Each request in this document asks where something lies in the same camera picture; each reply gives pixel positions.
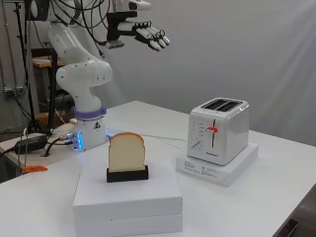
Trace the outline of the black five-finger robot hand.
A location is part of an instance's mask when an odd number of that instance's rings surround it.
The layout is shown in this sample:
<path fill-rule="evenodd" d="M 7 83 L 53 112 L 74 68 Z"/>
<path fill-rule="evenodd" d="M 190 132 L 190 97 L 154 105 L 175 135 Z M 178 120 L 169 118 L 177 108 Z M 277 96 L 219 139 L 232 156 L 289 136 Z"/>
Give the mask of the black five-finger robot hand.
<path fill-rule="evenodd" d="M 128 18 L 136 18 L 135 11 L 110 13 L 107 16 L 108 34 L 106 47 L 114 49 L 124 46 L 121 37 L 132 37 L 155 51 L 167 47 L 171 41 L 166 37 L 164 30 L 153 27 L 151 21 L 129 21 Z"/>

